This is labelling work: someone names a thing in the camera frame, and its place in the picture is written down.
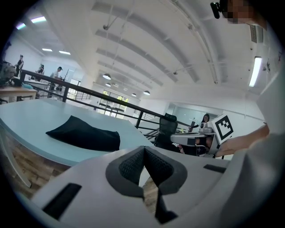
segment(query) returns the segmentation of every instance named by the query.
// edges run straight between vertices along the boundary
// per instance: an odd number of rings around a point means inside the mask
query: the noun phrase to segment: person
[[[16,75],[15,75],[15,77],[18,76],[20,69],[23,68],[23,65],[24,65],[23,57],[24,57],[23,55],[20,55],[19,61],[17,62],[17,64],[15,64],[15,67],[16,67]]]
[[[56,72],[52,73],[51,77],[55,78],[55,79],[60,79],[58,73],[62,71],[62,67],[58,67],[58,69],[56,70]]]
[[[209,120],[210,120],[209,114],[205,114],[204,117],[203,117],[203,119],[202,119],[202,121],[201,121],[201,123],[207,123],[207,122],[209,122]],[[188,131],[188,132],[192,132],[193,128],[197,128],[197,127],[199,127],[199,126],[200,126],[200,125],[197,124],[197,125],[195,125],[195,126],[189,127],[189,131]]]
[[[60,67],[58,67],[58,69],[56,70],[56,72],[54,72],[54,73],[52,73],[51,75],[50,75],[50,77],[52,77],[52,78],[55,78],[55,79],[58,79],[58,80],[61,80],[61,77],[59,77],[59,75],[58,75],[58,73],[59,72],[61,72],[62,71],[62,67],[60,66]],[[50,83],[50,88],[49,88],[49,90],[50,91],[54,91],[54,87],[55,87],[55,84],[54,83]]]
[[[39,74],[44,74],[45,73],[45,66],[44,65],[40,65],[40,67],[39,67],[39,69],[36,71],[36,73],[39,73]],[[38,78],[37,76],[31,76],[31,79],[32,80],[36,80],[36,81],[41,81],[41,79],[40,78]]]
[[[285,85],[285,64],[280,41],[265,18],[247,0],[220,0],[219,12],[222,12],[223,16],[234,24],[257,25],[264,29],[264,44],[267,51],[262,57],[266,60],[270,82],[257,101],[266,120],[265,125],[248,135],[227,140],[221,145],[217,157],[232,155],[242,149],[250,148],[269,134],[285,132],[285,91],[283,88]]]
[[[40,68],[38,69],[37,73],[45,74],[45,66],[41,64]]]

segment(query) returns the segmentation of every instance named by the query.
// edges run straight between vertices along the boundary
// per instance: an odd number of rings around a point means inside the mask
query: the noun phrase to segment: curved table
[[[127,120],[102,115],[61,101],[37,99],[0,105],[0,125],[2,126],[0,143],[3,152],[28,187],[31,183],[16,163],[5,140],[5,131],[34,153],[67,166],[74,166],[83,160],[109,153],[75,147],[46,134],[47,131],[65,123],[71,115],[96,128],[117,131],[121,139],[120,150],[153,145]],[[149,174],[145,171],[142,182],[145,182],[148,177]]]

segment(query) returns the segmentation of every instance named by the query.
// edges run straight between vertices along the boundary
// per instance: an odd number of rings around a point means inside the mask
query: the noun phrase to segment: ceiling
[[[126,94],[196,84],[260,94],[265,72],[254,88],[248,84],[262,47],[252,42],[249,25],[215,19],[211,2],[46,0],[27,17],[40,12],[47,23],[19,33],[39,50],[67,48],[93,81],[104,85],[109,81],[102,75],[109,73],[111,83],[129,88]]]
[[[42,56],[48,57],[64,57],[73,59],[72,56],[61,54],[58,51],[68,51],[63,43],[51,29],[50,23],[41,21],[32,23],[31,19],[43,16],[38,5],[31,7],[26,14],[19,20],[19,23],[25,23],[26,26],[20,30],[15,29],[14,34],[24,39],[30,46],[34,47]],[[52,49],[52,52],[43,51],[44,49]]]

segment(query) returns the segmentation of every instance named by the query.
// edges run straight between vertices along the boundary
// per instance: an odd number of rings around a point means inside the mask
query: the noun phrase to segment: woman
[[[204,115],[204,117],[203,117],[203,120],[201,121],[201,123],[207,123],[207,122],[209,122],[209,120],[210,120],[210,116],[209,116],[209,114],[205,114]],[[195,126],[191,126],[191,127],[189,127],[189,131],[188,132],[192,132],[192,130],[193,130],[193,128],[197,128],[197,127],[199,127],[200,125],[195,125]]]
[[[41,66],[40,66],[39,69],[36,71],[36,73],[39,73],[39,74],[44,75],[44,73],[45,73],[45,66],[41,64]],[[38,77],[33,77],[33,76],[32,76],[31,79],[36,80],[36,81],[41,81],[41,79],[38,78]]]

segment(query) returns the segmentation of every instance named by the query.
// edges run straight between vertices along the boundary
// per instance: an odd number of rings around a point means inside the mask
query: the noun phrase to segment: black mesh chair
[[[177,117],[165,114],[159,119],[159,134],[155,139],[154,145],[169,151],[179,152],[179,149],[172,144],[170,136],[176,133],[178,123],[176,122]]]

